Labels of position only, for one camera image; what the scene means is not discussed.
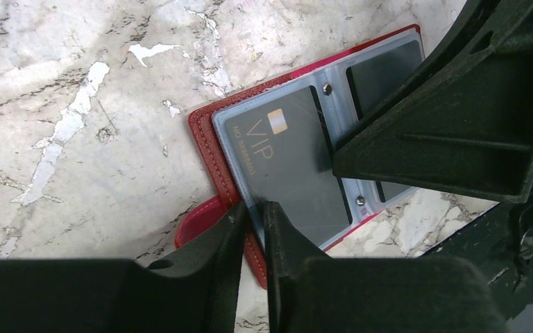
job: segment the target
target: black card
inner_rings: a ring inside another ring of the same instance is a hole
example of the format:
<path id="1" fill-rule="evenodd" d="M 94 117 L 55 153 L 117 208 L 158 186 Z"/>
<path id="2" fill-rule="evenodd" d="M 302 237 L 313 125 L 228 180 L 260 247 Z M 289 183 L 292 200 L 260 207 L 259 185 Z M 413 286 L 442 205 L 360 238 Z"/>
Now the black card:
<path id="1" fill-rule="evenodd" d="M 279 202 L 318 246 L 350 225 L 313 87 L 230 118 L 226 130 L 259 208 L 266 200 Z"/>
<path id="2" fill-rule="evenodd" d="M 422 63 L 420 44 L 409 42 L 346 70 L 359 119 L 395 92 Z M 409 189 L 392 182 L 376 182 L 379 200 L 386 203 Z"/>

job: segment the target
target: black mount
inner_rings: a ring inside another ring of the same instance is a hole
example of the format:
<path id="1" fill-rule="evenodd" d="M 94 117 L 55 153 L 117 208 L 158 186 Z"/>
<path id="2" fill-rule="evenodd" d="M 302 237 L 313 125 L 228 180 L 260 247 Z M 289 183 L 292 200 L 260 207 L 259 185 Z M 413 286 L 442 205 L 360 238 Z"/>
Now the black mount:
<path id="1" fill-rule="evenodd" d="M 131 259 L 0 260 L 0 332 L 233 332 L 247 223 L 239 203 L 148 269 Z"/>
<path id="2" fill-rule="evenodd" d="M 272 333 L 507 332 L 465 259 L 332 259 L 277 203 L 264 205 L 264 224 Z"/>
<path id="3" fill-rule="evenodd" d="M 508 203 L 533 190 L 533 0 L 468 0 L 334 156 L 334 174 Z"/>
<path id="4" fill-rule="evenodd" d="M 468 260 L 487 278 L 500 313 L 510 319 L 533 302 L 533 254 L 524 255 L 528 252 L 533 253 L 533 196 L 523 204 L 495 206 L 424 257 Z"/>

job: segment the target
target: red card holder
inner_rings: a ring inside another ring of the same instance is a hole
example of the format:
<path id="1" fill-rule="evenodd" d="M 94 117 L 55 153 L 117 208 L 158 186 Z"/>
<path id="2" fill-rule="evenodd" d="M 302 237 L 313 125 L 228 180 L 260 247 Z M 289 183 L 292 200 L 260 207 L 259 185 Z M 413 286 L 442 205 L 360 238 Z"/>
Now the red card holder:
<path id="1" fill-rule="evenodd" d="M 215 112 L 249 99 L 250 97 L 256 96 L 267 91 L 268 89 L 286 83 L 287 81 L 308 74 L 322 66 L 326 66 L 336 60 L 361 51 L 366 47 L 410 29 L 415 29 L 418 33 L 420 33 L 419 26 L 415 24 L 406 26 L 388 35 L 384 35 L 364 44 L 355 46 L 351 49 L 336 53 L 330 57 L 316 61 L 310 65 L 301 67 L 287 74 L 283 74 L 277 78 L 261 83 L 242 92 L 238 92 L 232 96 L 228 96 L 224 99 L 193 111 L 189 115 L 189 127 L 191 128 L 195 142 L 199 147 L 201 157 L 203 158 L 215 188 L 217 189 L 218 196 L 211 198 L 205 203 L 202 203 L 183 219 L 177 229 L 175 246 L 178 248 L 190 239 L 194 238 L 196 235 L 207 230 L 209 227 L 214 225 L 232 205 L 241 200 L 240 193 L 238 192 L 238 188 L 236 187 L 230 167 L 228 166 L 228 161 L 221 150 L 221 145 L 217 139 L 217 135 L 213 127 L 212 115 Z M 252 227 L 248 227 L 248 230 L 246 231 L 246 238 L 244 241 L 244 256 L 248 261 L 254 276 L 257 278 L 258 283 L 262 288 L 266 289 L 267 265 L 264 260 L 262 248 Z"/>

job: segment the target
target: stitching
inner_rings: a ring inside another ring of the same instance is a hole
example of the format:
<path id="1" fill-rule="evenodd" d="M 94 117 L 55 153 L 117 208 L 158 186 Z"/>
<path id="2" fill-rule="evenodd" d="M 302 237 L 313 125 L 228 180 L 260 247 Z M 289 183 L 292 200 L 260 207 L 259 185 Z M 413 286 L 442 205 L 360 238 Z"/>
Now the stitching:
<path id="1" fill-rule="evenodd" d="M 206 210 L 206 209 L 209 208 L 210 206 L 215 205 L 216 203 L 219 203 L 219 202 L 216 202 L 216 201 L 215 201 L 215 202 L 213 202 L 213 203 L 207 203 L 207 204 L 205 204 L 204 206 L 200 206 L 200 207 L 198 207 L 199 210 L 196 210 L 193 214 L 191 214 L 191 216 L 189 217 L 189 220 L 194 219 L 195 216 L 201 214 L 202 211 Z"/>
<path id="2" fill-rule="evenodd" d="M 250 239 L 248 238 L 248 235 L 246 235 L 245 243 L 248 244 L 248 247 L 250 248 L 250 251 L 252 251 L 252 256 L 254 256 L 254 260 L 256 264 L 258 265 L 258 270 L 260 271 L 260 274 L 263 278 L 267 278 L 267 276 L 264 274 L 264 271 L 262 270 L 262 266 L 260 265 L 260 261 L 258 260 L 258 256 L 256 255 L 256 252 L 254 251 L 254 247 L 252 244 L 250 244 Z"/>
<path id="3" fill-rule="evenodd" d="M 228 190 L 228 187 L 226 186 L 225 182 L 223 181 L 223 176 L 221 175 L 221 172 L 219 172 L 219 168 L 217 167 L 217 163 L 215 162 L 215 157 L 213 156 L 212 151 L 210 150 L 210 145 L 208 144 L 208 139 L 205 136 L 205 132 L 203 131 L 203 127 L 201 127 L 201 120 L 205 118 L 206 116 L 203 115 L 201 118 L 197 119 L 197 127 L 199 128 L 199 132 L 201 132 L 201 137 L 203 138 L 203 143 L 205 144 L 205 147 L 207 148 L 207 152 L 210 154 L 210 160 L 213 163 L 213 166 L 217 172 L 217 175 L 219 177 L 219 181 L 223 185 L 223 188 L 226 191 L 226 195 L 228 196 L 228 199 L 230 199 L 230 203 L 234 204 L 234 201 L 232 200 L 232 196 L 230 194 L 230 191 Z"/>

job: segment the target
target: red leather wallet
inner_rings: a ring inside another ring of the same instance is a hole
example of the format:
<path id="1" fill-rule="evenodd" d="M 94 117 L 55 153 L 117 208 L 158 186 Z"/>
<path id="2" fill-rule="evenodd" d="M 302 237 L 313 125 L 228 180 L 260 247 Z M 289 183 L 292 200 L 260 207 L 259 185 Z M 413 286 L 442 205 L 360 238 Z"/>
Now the red leather wallet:
<path id="1" fill-rule="evenodd" d="M 407 31 L 412 28 L 416 29 L 416 31 L 420 33 L 420 27 L 416 24 L 406 26 L 390 34 L 376 38 L 374 40 L 355 46 L 340 53 L 336 53 L 330 57 L 316 61 L 310 65 L 301 67 L 300 69 L 296 69 L 287 74 L 283 74 L 265 83 L 261 83 L 255 87 L 244 90 L 242 92 L 238 92 L 236 94 L 233 94 L 232 96 L 228 96 L 224 99 L 221 99 L 219 101 L 216 101 L 212 104 L 193 111 L 189 115 L 189 127 L 191 128 L 193 137 L 197 143 L 197 146 L 199 147 L 201 157 L 205 161 L 205 165 L 207 166 L 208 171 L 210 172 L 213 183 L 217 189 L 218 196 L 211 198 L 205 203 L 202 203 L 194 210 L 192 210 L 183 219 L 177 229 L 175 237 L 175 246 L 179 248 L 187 241 L 193 239 L 196 235 L 207 230 L 209 227 L 214 225 L 232 205 L 241 200 L 238 188 L 236 187 L 234 178 L 228 166 L 228 162 L 226 160 L 225 155 L 223 154 L 223 151 L 221 150 L 221 145 L 217 139 L 217 135 L 212 124 L 212 115 L 215 112 L 224 109 L 228 106 L 234 105 L 240 101 L 246 100 L 250 97 L 256 96 L 262 92 L 267 91 L 268 89 L 298 78 L 299 76 L 310 73 L 322 66 L 328 65 L 338 59 L 346 57 L 352 53 L 361 51 L 366 47 L 369 47 L 375 43 L 378 43 L 391 36 L 397 35 L 399 33 L 402 33 L 403 31 Z M 371 216 L 365 221 L 362 221 L 361 225 L 372 218 L 373 216 Z M 344 236 L 347 236 L 355 229 L 356 228 L 353 228 L 349 233 Z M 341 240 L 342 239 L 339 239 L 327 249 L 339 243 Z M 252 227 L 249 227 L 246 232 L 246 238 L 244 241 L 244 256 L 246 257 L 246 260 L 248 261 L 248 264 L 252 272 L 254 273 L 254 276 L 257 278 L 258 283 L 262 288 L 266 289 L 267 266 L 264 260 L 264 255 L 262 253 L 262 248 L 257 240 L 257 237 Z"/>

